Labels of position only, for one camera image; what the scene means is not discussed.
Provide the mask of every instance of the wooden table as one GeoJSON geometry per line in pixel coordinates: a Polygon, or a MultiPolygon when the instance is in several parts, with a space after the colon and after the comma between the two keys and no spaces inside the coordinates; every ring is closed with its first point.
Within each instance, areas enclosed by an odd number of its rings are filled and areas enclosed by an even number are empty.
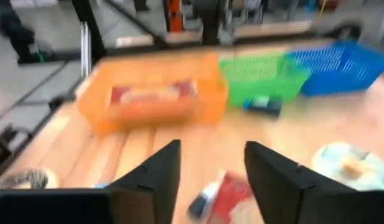
{"type": "MultiPolygon", "coordinates": [[[[239,47],[218,53],[237,57],[327,43],[329,40],[239,47]]],[[[140,60],[152,57],[155,55],[146,55],[140,60]]],[[[84,82],[78,94],[82,94],[89,81],[84,82]]],[[[277,120],[230,110],[213,126],[146,127],[104,138],[95,136],[75,106],[67,104],[5,175],[26,168],[46,167],[56,173],[61,187],[93,187],[125,175],[172,139],[182,141],[174,223],[188,223],[185,211],[189,203],[221,170],[246,175],[243,163],[246,140],[258,141],[306,166],[321,146],[334,141],[349,142],[384,159],[384,75],[363,93],[300,97],[293,104],[285,105],[277,120]]]]}

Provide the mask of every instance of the snack package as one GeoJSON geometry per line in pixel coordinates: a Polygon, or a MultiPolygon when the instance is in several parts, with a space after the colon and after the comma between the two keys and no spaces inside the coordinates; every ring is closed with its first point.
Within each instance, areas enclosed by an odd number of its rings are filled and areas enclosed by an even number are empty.
{"type": "Polygon", "coordinates": [[[207,224],[261,223],[257,202],[248,181],[226,173],[207,224]]]}
{"type": "Polygon", "coordinates": [[[114,86],[107,115],[123,121],[183,118],[196,107],[197,85],[184,80],[162,86],[114,86]]]}

